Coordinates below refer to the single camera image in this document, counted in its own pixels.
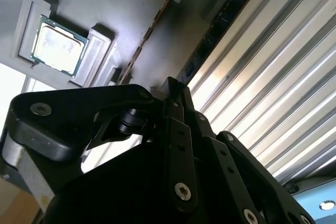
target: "gray surface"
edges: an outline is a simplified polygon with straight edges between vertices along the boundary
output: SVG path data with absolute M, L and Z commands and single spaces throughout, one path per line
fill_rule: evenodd
M 225 1 L 171 3 L 135 62 L 130 82 L 151 89 L 160 87 L 168 76 L 176 77 L 210 27 L 209 15 L 202 18 L 204 9 L 215 15 Z
M 57 15 L 88 31 L 96 23 L 115 32 L 122 65 L 126 65 L 164 0 L 59 0 Z M 22 0 L 0 0 L 0 62 L 19 71 L 8 59 Z M 43 76 L 35 79 L 44 81 Z

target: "ceiling light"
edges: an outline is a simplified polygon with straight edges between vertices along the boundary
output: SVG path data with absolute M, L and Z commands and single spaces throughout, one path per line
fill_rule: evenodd
M 58 71 L 75 76 L 87 39 L 42 16 L 32 58 Z
M 333 200 L 326 200 L 320 204 L 320 209 L 321 210 L 330 210 L 335 207 L 335 201 Z

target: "hole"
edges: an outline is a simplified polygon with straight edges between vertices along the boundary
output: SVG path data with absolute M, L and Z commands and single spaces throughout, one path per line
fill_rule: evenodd
M 42 111 L 42 112 L 46 112 L 46 111 L 47 111 L 47 108 L 44 107 L 44 106 L 38 106 L 38 107 L 36 108 L 36 110 L 38 110 L 38 111 Z
M 181 194 L 183 194 L 184 196 L 186 196 L 188 194 L 188 190 L 184 187 L 180 187 L 179 188 L 179 191 Z
M 300 224 L 300 221 L 298 218 L 296 218 L 296 216 L 294 214 L 292 214 L 291 212 L 288 213 L 288 218 L 290 219 L 290 221 L 293 224 Z
M 182 151 L 182 152 L 185 151 L 185 148 L 182 144 L 179 144 L 178 147 L 179 147 L 180 151 Z
M 249 218 L 251 221 L 255 221 L 255 218 L 252 214 L 247 214 L 247 218 Z

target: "bolt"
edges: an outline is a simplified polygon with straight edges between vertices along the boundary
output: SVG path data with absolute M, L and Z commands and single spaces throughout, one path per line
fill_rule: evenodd
M 244 209 L 244 217 L 249 224 L 258 224 L 258 219 L 249 209 Z
M 304 215 L 301 215 L 301 219 L 304 221 L 305 224 L 311 224 L 310 221 Z
M 177 183 L 174 186 L 176 195 L 183 201 L 188 201 L 191 198 L 190 189 L 184 183 Z
M 37 102 L 30 106 L 30 111 L 32 111 L 35 115 L 47 116 L 52 113 L 52 109 L 46 103 Z
M 202 115 L 202 114 L 198 114 L 198 117 L 199 117 L 199 119 L 201 119 L 202 121 L 205 121 L 205 116 L 204 115 Z
M 230 134 L 226 134 L 227 139 L 229 139 L 229 141 L 233 142 L 234 138 L 230 135 Z

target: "black plastic part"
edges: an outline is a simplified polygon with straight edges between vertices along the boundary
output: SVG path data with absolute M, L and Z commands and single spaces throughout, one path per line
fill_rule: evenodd
M 203 200 L 193 215 L 171 211 L 163 157 L 146 143 L 84 174 L 54 197 L 44 223 L 208 223 Z
M 314 223 L 237 138 L 215 136 L 194 110 L 188 87 L 168 78 L 162 90 L 168 94 L 163 102 L 136 85 L 30 93 L 12 101 L 5 131 L 56 192 L 45 224 L 247 224 L 244 209 L 260 224 L 305 224 L 301 215 Z M 36 102 L 47 103 L 52 114 L 33 114 Z M 134 133 L 144 136 L 141 145 L 81 174 L 89 144 Z M 1 161 L 3 176 L 11 167 Z M 178 197 L 177 183 L 190 189 L 189 200 Z
M 25 93 L 12 100 L 6 125 L 17 143 L 53 161 L 79 159 L 91 141 L 95 121 L 106 129 L 125 109 L 151 110 L 153 98 L 144 93 L 148 93 L 146 89 L 134 84 Z M 51 115 L 32 113 L 31 105 L 38 102 L 49 105 Z
M 233 137 L 233 141 L 228 140 L 228 134 Z M 250 195 L 254 197 L 254 202 L 260 204 L 260 210 L 269 223 L 292 224 L 292 218 L 295 218 L 298 220 L 297 223 L 305 224 L 301 215 L 304 215 L 310 223 L 315 223 L 234 135 L 223 131 L 217 135 L 217 140 L 227 145 Z

